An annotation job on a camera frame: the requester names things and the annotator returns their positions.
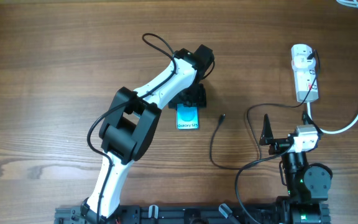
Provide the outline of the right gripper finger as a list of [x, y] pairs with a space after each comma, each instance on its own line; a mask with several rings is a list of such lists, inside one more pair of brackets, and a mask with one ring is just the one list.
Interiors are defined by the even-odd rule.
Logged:
[[262, 132], [260, 135], [260, 140], [261, 141], [273, 141], [274, 140], [268, 114], [264, 115], [264, 123], [263, 123]]
[[307, 111], [303, 111], [302, 121], [303, 121], [304, 125], [307, 125], [307, 124], [313, 125], [316, 128], [318, 135], [323, 135], [322, 130], [314, 123], [314, 121], [308, 115]]

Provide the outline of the turquoise Galaxy S25 smartphone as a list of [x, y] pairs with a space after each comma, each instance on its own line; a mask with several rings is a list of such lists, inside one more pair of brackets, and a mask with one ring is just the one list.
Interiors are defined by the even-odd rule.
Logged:
[[198, 119], [198, 108], [188, 107], [183, 104], [177, 105], [177, 129], [191, 130], [200, 127]]

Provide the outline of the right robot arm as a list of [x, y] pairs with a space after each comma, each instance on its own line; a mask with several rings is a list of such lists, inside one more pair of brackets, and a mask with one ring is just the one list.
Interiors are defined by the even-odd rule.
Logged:
[[330, 223], [328, 191], [333, 178], [332, 170], [321, 163], [310, 164], [306, 153], [318, 147], [322, 130], [307, 112], [302, 114], [303, 124], [286, 138], [273, 136], [270, 120], [264, 115], [259, 144], [268, 146], [271, 156], [281, 157], [279, 171], [282, 184], [287, 187], [286, 197], [277, 197], [272, 223]]

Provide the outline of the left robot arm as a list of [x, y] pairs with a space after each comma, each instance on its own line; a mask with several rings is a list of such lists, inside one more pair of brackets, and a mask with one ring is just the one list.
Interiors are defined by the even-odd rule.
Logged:
[[120, 204], [129, 169], [149, 148], [165, 106], [180, 111], [206, 107], [200, 82], [214, 68], [212, 49], [200, 45], [195, 52], [177, 50], [169, 66], [146, 85], [120, 88], [108, 114], [97, 119], [102, 140], [102, 166], [93, 193], [81, 205], [88, 223], [107, 223]]

